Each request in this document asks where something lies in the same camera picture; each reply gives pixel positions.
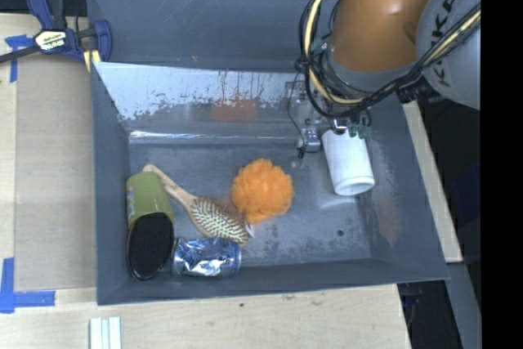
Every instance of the yellow cable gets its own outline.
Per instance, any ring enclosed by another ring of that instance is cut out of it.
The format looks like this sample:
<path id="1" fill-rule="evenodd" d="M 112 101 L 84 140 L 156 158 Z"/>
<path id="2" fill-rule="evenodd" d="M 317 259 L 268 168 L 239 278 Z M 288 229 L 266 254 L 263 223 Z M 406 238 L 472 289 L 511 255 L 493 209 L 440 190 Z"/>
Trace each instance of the yellow cable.
<path id="1" fill-rule="evenodd" d="M 311 11 L 309 12 L 309 19 L 306 23 L 305 27 L 305 33 L 304 33 L 304 39 L 303 39 L 303 46 L 305 50 L 306 58 L 310 58 L 309 54 L 309 48 L 311 47 L 311 35 L 312 35 L 312 27 L 315 21 L 316 14 L 318 13 L 318 8 L 320 7 L 320 3 L 322 0 L 314 0 L 311 6 Z M 436 51 L 434 51 L 423 63 L 425 65 L 426 63 L 429 63 L 430 61 L 433 61 L 437 59 L 437 57 L 441 56 L 445 53 L 447 47 L 451 44 L 452 41 L 456 39 L 457 36 L 460 35 L 462 31 L 464 31 L 467 28 L 470 28 L 475 22 L 479 22 L 481 20 L 481 10 L 476 12 L 471 18 L 469 18 L 466 22 L 463 23 L 463 25 L 457 29 L 453 34 L 451 34 L 439 47 Z M 309 77 L 314 84 L 315 88 L 318 90 L 318 92 L 323 96 L 331 101 L 337 102 L 338 104 L 343 105 L 355 105 L 360 103 L 364 98 L 360 99 L 344 99 L 340 96 L 332 95 L 321 85 L 320 81 L 316 77 L 314 71 L 312 71 L 311 66 L 309 66 Z"/>
<path id="2" fill-rule="evenodd" d="M 307 21 L 306 27 L 305 27 L 305 33 L 304 33 L 304 40 L 303 40 L 303 46 L 306 54 L 306 58 L 309 58 L 309 48 L 311 47 L 311 35 L 312 35 L 312 26 L 314 24 L 314 20 L 316 17 L 316 14 L 318 13 L 318 8 L 320 7 L 320 3 L 322 0 L 315 0 L 312 3 L 311 12 L 309 13 L 309 19 Z M 327 97 L 330 100 L 344 104 L 344 105 L 354 105 L 359 102 L 361 102 L 361 99 L 344 99 L 339 96 L 331 95 L 329 94 L 325 88 L 321 85 L 320 81 L 312 71 L 312 68 L 309 67 L 309 77 L 311 78 L 312 83 L 315 85 L 318 92 L 323 96 Z"/>

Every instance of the wooden brush handle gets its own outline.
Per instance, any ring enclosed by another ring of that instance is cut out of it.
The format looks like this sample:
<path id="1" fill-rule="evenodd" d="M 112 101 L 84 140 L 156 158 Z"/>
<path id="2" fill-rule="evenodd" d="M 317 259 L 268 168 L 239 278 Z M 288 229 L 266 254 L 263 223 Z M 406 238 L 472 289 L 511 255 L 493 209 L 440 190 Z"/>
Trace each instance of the wooden brush handle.
<path id="1" fill-rule="evenodd" d="M 183 189 L 181 186 L 175 183 L 173 179 L 171 179 L 169 176 L 167 176 L 153 164 L 146 164 L 144 168 L 141 169 L 141 171 L 156 173 L 162 181 L 162 185 L 165 191 L 169 195 L 171 195 L 176 201 L 178 201 L 180 204 L 186 207 L 186 209 L 190 208 L 194 201 L 197 199 L 196 196 L 187 192 L 185 189 Z"/>

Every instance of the table surface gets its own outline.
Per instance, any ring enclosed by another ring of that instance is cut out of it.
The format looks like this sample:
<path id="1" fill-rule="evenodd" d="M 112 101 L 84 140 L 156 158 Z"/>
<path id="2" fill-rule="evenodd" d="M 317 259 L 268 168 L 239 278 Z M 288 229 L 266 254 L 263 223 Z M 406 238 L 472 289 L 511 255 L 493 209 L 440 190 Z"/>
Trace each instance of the table surface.
<path id="1" fill-rule="evenodd" d="M 38 21 L 30 15 L 0 14 L 2 39 L 0 54 L 10 51 L 8 45 L 3 42 L 5 37 L 18 34 L 31 36 L 38 31 Z M 82 68 L 81 64 L 65 60 L 63 57 L 39 54 L 19 60 L 18 66 L 19 78 L 27 77 L 27 74 L 32 71 L 52 72 L 54 69 L 63 71 L 64 67 L 73 70 Z M 21 252 L 19 247 L 23 245 L 24 237 L 19 236 L 20 232 L 16 231 L 15 227 L 17 223 L 20 226 L 25 224 L 21 224 L 24 223 L 24 219 L 20 219 L 20 213 L 17 214 L 16 210 L 25 202 L 24 197 L 16 190 L 16 179 L 19 178 L 17 175 L 20 176 L 20 173 L 16 173 L 16 168 L 20 167 L 21 159 L 33 159 L 37 162 L 43 153 L 59 155 L 60 150 L 51 150 L 52 144 L 48 145 L 46 150 L 39 147 L 31 150 L 31 143 L 26 142 L 24 153 L 17 154 L 16 138 L 19 128 L 17 115 L 20 111 L 17 112 L 17 84 L 9 83 L 9 69 L 9 63 L 0 65 L 0 115 L 2 116 L 0 213 L 3 221 L 0 224 L 0 258 L 15 256 L 17 261 Z M 76 74 L 82 77 L 81 71 L 77 71 Z M 43 108 L 46 105 L 51 106 L 46 102 L 40 103 Z M 74 110 L 74 106 L 63 101 L 53 102 L 52 106 L 64 106 L 66 109 L 69 107 L 70 110 Z M 463 257 L 418 106 L 415 103 L 406 105 L 405 114 L 445 260 L 461 262 Z M 81 116 L 74 117 L 75 123 L 83 123 Z M 56 132 L 63 137 L 62 141 L 69 140 L 67 128 L 61 130 L 57 128 Z M 25 134 L 26 131 L 20 129 L 18 135 L 22 133 Z M 56 141 L 56 147 L 59 145 L 60 141 Z M 48 165 L 45 167 L 49 173 L 47 181 L 52 184 L 55 179 L 54 182 L 58 183 L 54 190 L 46 188 L 48 192 L 40 191 L 41 196 L 46 196 L 51 201 L 60 200 L 63 196 L 69 197 L 60 190 L 64 186 L 59 182 L 63 183 L 64 176 L 85 176 L 86 171 L 79 171 L 78 167 L 74 170 L 57 167 L 48 160 L 43 160 L 43 164 Z M 53 171 L 59 169 L 73 171 L 69 175 L 66 172 L 59 177 L 53 177 Z M 69 215 L 75 217 L 74 214 L 75 212 L 71 211 Z M 68 218 L 63 222 L 64 225 L 75 224 Z M 49 252 L 54 252 L 58 247 L 63 249 L 61 251 L 64 252 L 64 257 L 68 257 L 71 236 L 74 234 L 74 231 L 66 231 L 55 235 L 53 239 L 42 240 L 39 251 L 45 254 L 47 245 Z M 90 233 L 84 236 L 87 240 L 93 240 L 93 235 Z M 92 272 L 92 259 L 83 255 L 80 260 L 83 261 L 83 265 L 78 267 L 80 274 L 85 271 Z M 22 261 L 16 266 L 19 269 L 24 268 Z M 111 316 L 121 318 L 122 341 L 125 349 L 133 347 L 411 347 L 400 296 L 395 285 L 257 297 L 97 306 L 96 288 L 90 285 L 89 278 L 83 284 L 81 282 L 75 284 L 74 281 L 72 284 L 67 284 L 65 281 L 62 282 L 62 286 L 55 287 L 55 306 L 18 308 L 14 314 L 0 314 L 0 330 L 2 330 L 0 347 L 85 348 L 88 346 L 89 320 Z"/>

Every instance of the blue tape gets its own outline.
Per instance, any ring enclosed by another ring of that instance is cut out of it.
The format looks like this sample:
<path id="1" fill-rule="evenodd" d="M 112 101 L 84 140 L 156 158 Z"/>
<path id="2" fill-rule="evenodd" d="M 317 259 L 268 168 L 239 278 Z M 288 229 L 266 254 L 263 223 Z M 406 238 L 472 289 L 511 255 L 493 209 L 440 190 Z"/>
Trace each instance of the blue tape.
<path id="1" fill-rule="evenodd" d="M 15 293 L 13 277 L 15 273 L 15 258 L 3 260 L 2 285 L 0 286 L 0 313 L 12 314 L 18 307 L 54 306 L 56 291 L 32 291 Z"/>
<path id="2" fill-rule="evenodd" d="M 21 47 L 32 47 L 34 45 L 34 40 L 28 36 L 24 35 L 15 35 L 14 37 L 7 37 L 6 43 L 11 47 L 12 51 L 17 51 Z M 11 76 L 9 77 L 9 82 L 16 82 L 18 79 L 18 62 L 16 60 L 11 61 Z"/>

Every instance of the crushed can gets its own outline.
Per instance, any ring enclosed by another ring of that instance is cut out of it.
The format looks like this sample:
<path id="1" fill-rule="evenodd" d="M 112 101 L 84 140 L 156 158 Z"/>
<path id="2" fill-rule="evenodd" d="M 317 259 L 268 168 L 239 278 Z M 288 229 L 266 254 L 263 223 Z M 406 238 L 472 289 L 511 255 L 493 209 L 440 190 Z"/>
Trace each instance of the crushed can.
<path id="1" fill-rule="evenodd" d="M 236 275 L 241 263 L 239 244 L 231 239 L 177 239 L 171 273 L 189 276 Z"/>

